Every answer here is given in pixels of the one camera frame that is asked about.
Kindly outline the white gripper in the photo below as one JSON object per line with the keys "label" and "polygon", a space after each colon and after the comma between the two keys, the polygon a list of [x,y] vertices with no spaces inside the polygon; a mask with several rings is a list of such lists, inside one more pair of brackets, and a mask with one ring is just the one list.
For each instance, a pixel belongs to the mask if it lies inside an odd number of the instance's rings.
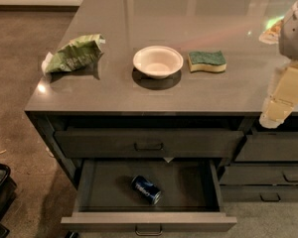
{"label": "white gripper", "polygon": [[[265,30],[259,40],[262,43],[277,44],[281,32],[282,21],[279,20]],[[287,65],[281,73],[277,86],[272,93],[272,99],[263,102],[259,123],[267,129],[275,129],[283,124],[298,104],[298,61]]]}

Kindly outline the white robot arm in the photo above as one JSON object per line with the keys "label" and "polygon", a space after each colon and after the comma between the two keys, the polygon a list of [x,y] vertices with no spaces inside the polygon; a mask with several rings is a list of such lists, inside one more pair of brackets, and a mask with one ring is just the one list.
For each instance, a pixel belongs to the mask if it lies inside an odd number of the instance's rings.
{"label": "white robot arm", "polygon": [[298,105],[298,0],[281,20],[260,35],[259,40],[277,44],[279,52],[290,59],[272,75],[259,118],[262,127],[275,129]]}

